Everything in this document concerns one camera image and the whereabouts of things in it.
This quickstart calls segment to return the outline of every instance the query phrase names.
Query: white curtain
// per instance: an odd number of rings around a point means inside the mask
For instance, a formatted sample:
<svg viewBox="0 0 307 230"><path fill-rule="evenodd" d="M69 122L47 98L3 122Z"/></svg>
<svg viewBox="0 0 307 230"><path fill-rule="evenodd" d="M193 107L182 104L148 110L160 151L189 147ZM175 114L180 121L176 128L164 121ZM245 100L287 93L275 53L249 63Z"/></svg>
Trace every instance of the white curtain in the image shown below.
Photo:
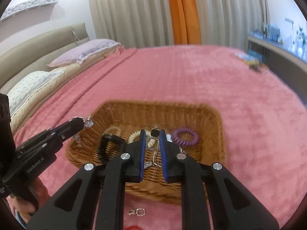
<svg viewBox="0 0 307 230"><path fill-rule="evenodd" d="M266 0L196 0L201 43L243 49L247 34L267 22Z"/></svg>
<svg viewBox="0 0 307 230"><path fill-rule="evenodd" d="M89 0L97 38L124 47L174 44L168 0Z"/></svg>

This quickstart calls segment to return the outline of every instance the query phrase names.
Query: hand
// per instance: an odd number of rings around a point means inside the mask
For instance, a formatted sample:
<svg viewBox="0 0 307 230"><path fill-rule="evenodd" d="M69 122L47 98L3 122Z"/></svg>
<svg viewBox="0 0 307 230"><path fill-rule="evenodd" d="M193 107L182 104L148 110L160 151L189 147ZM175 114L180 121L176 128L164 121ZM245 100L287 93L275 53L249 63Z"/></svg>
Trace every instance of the hand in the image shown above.
<svg viewBox="0 0 307 230"><path fill-rule="evenodd" d="M50 195L48 194L47 188L39 178L34 181L34 191L37 194L38 207L40 208L49 200ZM28 223L31 218L29 213L35 212L34 205L20 197L12 198L9 196L7 201L10 205L12 214L15 216L18 211L24 222Z"/></svg>

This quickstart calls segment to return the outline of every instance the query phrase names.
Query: purple hair tie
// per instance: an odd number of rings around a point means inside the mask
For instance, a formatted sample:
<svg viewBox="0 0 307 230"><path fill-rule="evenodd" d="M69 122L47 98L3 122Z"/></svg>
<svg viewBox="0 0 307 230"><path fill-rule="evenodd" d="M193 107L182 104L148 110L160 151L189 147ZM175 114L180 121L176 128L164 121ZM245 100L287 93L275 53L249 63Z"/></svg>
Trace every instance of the purple hair tie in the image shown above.
<svg viewBox="0 0 307 230"><path fill-rule="evenodd" d="M193 136L193 140L192 141L184 141L184 140L180 139L178 137L178 134L182 133L182 132L186 132L186 133L191 134ZM193 146L193 145L198 143L198 140L199 140L199 136L195 132L195 130L192 130L192 129L186 128L186 127L176 129L172 134L172 141L174 143L178 144L181 147Z"/></svg>

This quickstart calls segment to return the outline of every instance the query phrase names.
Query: white hair tie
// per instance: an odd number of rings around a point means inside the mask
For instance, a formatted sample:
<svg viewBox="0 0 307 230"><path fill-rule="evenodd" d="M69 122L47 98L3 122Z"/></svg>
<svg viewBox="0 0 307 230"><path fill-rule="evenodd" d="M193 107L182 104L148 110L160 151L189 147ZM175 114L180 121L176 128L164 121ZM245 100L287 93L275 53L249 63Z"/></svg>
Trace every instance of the white hair tie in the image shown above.
<svg viewBox="0 0 307 230"><path fill-rule="evenodd" d="M105 129L105 131L103 132L102 135L109 134L110 131L112 131L112 130L117 130L116 133L114 134L114 135L117 135L117 136L120 136L120 134L122 133L122 131L120 130L119 127L117 127L117 126L110 126L109 128Z"/></svg>
<svg viewBox="0 0 307 230"><path fill-rule="evenodd" d="M146 136L150 136L150 131L145 131L145 132L146 132ZM129 136L128 144L133 143L133 142L134 142L134 139L135 139L136 137L139 137L140 134L141 134L141 130L138 130L138 131L132 133L132 134ZM147 145L147 146L148 146L149 148L151 148L151 147L154 145L155 142L156 142L156 141L155 141L154 139L150 139L150 140L148 141L148 145Z"/></svg>

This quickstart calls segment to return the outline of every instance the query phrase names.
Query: orange curtain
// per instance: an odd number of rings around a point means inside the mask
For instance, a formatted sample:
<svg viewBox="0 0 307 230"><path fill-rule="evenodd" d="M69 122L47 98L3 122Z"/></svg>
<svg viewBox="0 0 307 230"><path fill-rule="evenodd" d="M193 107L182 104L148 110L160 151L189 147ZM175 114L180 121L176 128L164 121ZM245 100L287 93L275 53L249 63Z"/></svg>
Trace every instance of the orange curtain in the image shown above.
<svg viewBox="0 0 307 230"><path fill-rule="evenodd" d="M175 44L200 44L201 29L195 0L169 0Z"/></svg>

